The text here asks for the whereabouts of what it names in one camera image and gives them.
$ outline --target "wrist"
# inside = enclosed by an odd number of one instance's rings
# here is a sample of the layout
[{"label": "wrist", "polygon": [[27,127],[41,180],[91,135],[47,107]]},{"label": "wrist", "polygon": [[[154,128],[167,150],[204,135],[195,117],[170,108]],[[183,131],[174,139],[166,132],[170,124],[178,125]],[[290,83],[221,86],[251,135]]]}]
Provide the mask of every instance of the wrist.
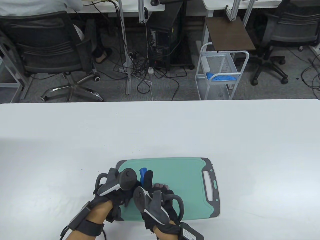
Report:
[{"label": "wrist", "polygon": [[90,222],[103,224],[104,220],[106,219],[107,215],[112,210],[112,208],[113,205],[110,200],[105,203],[98,204],[93,209],[91,209],[86,219]]},{"label": "wrist", "polygon": [[[170,220],[170,224],[176,225],[172,220]],[[163,233],[156,226],[153,227],[153,232],[161,240],[178,240],[178,235]]]}]

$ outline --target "black mesh chair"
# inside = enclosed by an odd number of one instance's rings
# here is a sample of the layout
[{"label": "black mesh chair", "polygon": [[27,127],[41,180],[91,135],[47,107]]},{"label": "black mesh chair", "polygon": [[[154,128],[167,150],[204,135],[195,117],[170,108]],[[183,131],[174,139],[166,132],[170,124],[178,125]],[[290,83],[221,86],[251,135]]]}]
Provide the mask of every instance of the black mesh chair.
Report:
[{"label": "black mesh chair", "polygon": [[[259,67],[251,80],[251,85],[258,84],[258,77],[264,69],[271,69],[279,74],[282,84],[288,83],[286,75],[276,63],[285,64],[285,56],[270,56],[274,46],[301,47],[316,46],[319,43],[320,14],[314,14],[312,8],[299,8],[282,0],[275,14],[258,16],[254,23],[252,41],[257,45],[257,57],[250,57],[249,62]],[[237,58],[240,65],[245,58]]]},{"label": "black mesh chair", "polygon": [[[48,94],[61,90],[68,90],[66,102],[71,101],[74,91],[89,93],[103,101],[96,91],[80,86],[88,79],[100,80],[91,55],[97,46],[94,20],[87,21],[83,40],[66,11],[26,17],[0,16],[0,31],[0,41],[7,38],[6,42],[14,45],[26,76],[63,73],[68,80],[66,85],[48,89],[40,97],[42,101],[48,100]],[[71,75],[74,71],[84,71],[86,76],[75,81]]]}]

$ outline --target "blue cloth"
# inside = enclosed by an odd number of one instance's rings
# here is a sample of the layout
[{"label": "blue cloth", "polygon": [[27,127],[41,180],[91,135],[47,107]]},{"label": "blue cloth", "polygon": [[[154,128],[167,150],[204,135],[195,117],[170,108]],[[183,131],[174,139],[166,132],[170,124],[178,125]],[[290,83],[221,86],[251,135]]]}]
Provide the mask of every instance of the blue cloth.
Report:
[{"label": "blue cloth", "polygon": [[[212,73],[206,73],[207,78],[210,79],[214,74]],[[221,76],[216,76],[212,79],[212,81],[234,81],[237,80],[235,77],[231,75],[221,75]]]}]

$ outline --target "computer tower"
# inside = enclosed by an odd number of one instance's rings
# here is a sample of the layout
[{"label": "computer tower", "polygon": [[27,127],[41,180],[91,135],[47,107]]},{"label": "computer tower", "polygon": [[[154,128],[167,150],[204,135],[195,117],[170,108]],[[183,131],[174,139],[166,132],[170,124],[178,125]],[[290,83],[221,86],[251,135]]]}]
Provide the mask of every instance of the computer tower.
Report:
[{"label": "computer tower", "polygon": [[184,21],[183,2],[165,6],[163,12],[153,12],[147,21],[148,55],[151,67],[170,70],[181,51]]}]

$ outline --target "chair base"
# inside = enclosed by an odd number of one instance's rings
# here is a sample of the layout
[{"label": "chair base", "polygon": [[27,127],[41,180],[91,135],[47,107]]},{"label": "chair base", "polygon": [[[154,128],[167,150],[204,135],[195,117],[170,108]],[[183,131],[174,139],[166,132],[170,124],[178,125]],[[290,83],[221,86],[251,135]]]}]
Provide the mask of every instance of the chair base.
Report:
[{"label": "chair base", "polygon": [[89,94],[95,96],[98,99],[98,101],[101,101],[101,102],[104,101],[104,99],[100,96],[100,94],[98,92],[79,85],[79,84],[83,83],[85,80],[90,79],[90,78],[97,80],[98,76],[96,74],[90,73],[78,82],[76,82],[73,79],[71,73],[69,73],[69,74],[63,73],[63,77],[66,78],[69,83],[67,85],[50,88],[47,91],[45,91],[44,94],[40,97],[40,99],[43,102],[46,102],[47,100],[49,100],[49,97],[47,96],[48,94],[53,93],[53,92],[60,92],[61,90],[66,90],[66,89],[68,89],[68,94],[67,94],[65,102],[71,102],[73,93],[75,91],[79,92],[79,93],[89,93]]},{"label": "chair base", "polygon": [[[258,65],[258,69],[256,70],[253,78],[251,79],[250,83],[252,86],[255,86],[258,84],[258,77],[260,73],[265,69],[270,69],[277,74],[279,74],[282,79],[282,84],[288,83],[288,75],[286,75],[280,67],[276,65],[276,63],[283,65],[285,64],[285,56],[272,56],[270,57],[271,51],[267,52],[263,57],[250,57],[248,63],[253,63]],[[235,65],[240,65],[241,62],[244,62],[245,58],[237,58],[235,60]]]}]

